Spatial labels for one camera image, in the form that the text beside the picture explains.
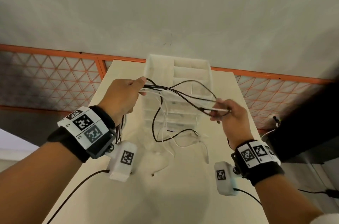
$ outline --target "white sleeve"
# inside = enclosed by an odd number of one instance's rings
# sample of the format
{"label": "white sleeve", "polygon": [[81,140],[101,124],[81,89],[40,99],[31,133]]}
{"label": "white sleeve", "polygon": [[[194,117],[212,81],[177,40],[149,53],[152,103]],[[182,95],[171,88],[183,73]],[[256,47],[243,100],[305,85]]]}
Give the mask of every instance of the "white sleeve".
{"label": "white sleeve", "polygon": [[338,224],[339,223],[339,214],[324,214],[314,219],[310,224]]}

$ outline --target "table surface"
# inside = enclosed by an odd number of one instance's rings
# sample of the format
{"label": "table surface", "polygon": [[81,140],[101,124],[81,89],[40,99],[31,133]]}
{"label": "table surface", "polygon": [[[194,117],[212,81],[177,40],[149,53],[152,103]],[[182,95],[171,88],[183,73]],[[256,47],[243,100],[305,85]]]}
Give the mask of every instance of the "table surface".
{"label": "table surface", "polygon": [[[136,79],[143,74],[144,63],[113,61],[91,105],[100,102],[114,79]],[[230,98],[245,107],[233,73],[212,71],[214,93],[217,97]],[[52,221],[57,223],[267,223],[262,207],[251,197],[218,194],[214,176],[214,163],[226,161],[233,164],[232,150],[227,144],[221,124],[203,116],[197,131],[209,150],[209,164],[205,162],[203,145],[178,148],[173,142],[166,147],[175,151],[175,158],[153,141],[150,129],[143,125],[142,102],[139,99],[133,113],[128,115],[123,140],[138,146],[134,174],[125,182],[108,179],[106,173],[86,181],[70,198]],[[260,139],[248,112],[251,131]],[[190,143],[193,137],[177,139],[178,144]],[[109,158],[89,159],[79,169],[49,213],[52,216],[71,191],[90,174],[106,169]],[[154,177],[151,174],[166,166]],[[245,179],[237,180],[238,187],[257,196],[255,189]]]}

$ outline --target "forearm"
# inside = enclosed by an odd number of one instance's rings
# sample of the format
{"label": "forearm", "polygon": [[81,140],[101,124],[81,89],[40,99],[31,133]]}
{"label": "forearm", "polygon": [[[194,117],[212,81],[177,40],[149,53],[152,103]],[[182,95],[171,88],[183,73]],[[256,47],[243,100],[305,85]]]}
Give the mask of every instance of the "forearm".
{"label": "forearm", "polygon": [[283,175],[264,179],[255,189],[270,224],[309,224],[323,214]]}
{"label": "forearm", "polygon": [[42,223],[81,165],[62,144],[46,143],[0,173],[1,222]]}

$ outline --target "hand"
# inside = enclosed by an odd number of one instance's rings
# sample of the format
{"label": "hand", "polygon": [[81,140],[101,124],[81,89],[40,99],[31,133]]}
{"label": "hand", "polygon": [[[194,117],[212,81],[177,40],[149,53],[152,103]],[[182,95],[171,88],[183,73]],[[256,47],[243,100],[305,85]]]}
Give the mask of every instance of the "hand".
{"label": "hand", "polygon": [[113,80],[98,106],[118,126],[121,123],[122,116],[133,111],[139,93],[145,95],[145,92],[139,92],[145,83],[145,77],[140,77],[137,80]]}
{"label": "hand", "polygon": [[230,113],[223,116],[223,111],[211,111],[211,121],[222,121],[222,127],[229,141],[232,150],[235,150],[241,143],[253,139],[247,111],[244,107],[234,102],[231,99],[217,99],[213,108],[231,110]]}

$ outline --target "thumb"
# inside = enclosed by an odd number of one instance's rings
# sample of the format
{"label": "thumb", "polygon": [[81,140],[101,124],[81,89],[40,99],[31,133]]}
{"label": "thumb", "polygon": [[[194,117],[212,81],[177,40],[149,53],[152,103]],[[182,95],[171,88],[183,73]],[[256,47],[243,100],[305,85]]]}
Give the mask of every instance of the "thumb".
{"label": "thumb", "polygon": [[139,90],[144,87],[145,83],[146,83],[146,78],[140,77],[137,80],[134,80],[131,86],[133,87],[133,89],[139,92]]}

